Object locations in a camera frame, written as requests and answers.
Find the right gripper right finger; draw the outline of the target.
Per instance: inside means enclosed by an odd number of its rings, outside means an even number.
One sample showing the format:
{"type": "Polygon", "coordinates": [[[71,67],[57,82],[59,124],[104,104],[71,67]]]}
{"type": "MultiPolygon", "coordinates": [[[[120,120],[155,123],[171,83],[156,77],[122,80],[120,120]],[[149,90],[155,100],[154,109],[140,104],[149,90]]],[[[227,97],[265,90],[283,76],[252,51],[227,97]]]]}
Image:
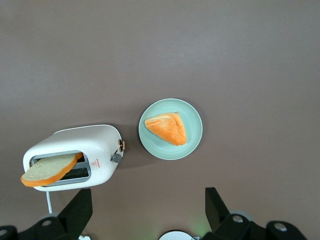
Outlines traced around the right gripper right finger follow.
{"type": "Polygon", "coordinates": [[[230,213],[214,187],[205,189],[205,215],[211,231],[205,240],[266,240],[266,229],[240,213],[230,213]]]}

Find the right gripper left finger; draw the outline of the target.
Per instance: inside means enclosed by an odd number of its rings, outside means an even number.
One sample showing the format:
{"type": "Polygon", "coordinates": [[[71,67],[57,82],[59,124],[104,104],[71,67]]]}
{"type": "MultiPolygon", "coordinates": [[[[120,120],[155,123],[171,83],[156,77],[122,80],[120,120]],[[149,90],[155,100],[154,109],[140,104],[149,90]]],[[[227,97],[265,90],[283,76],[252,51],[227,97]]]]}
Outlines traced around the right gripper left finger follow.
{"type": "Polygon", "coordinates": [[[77,240],[93,214],[91,190],[81,189],[57,215],[18,234],[20,240],[77,240]]]}

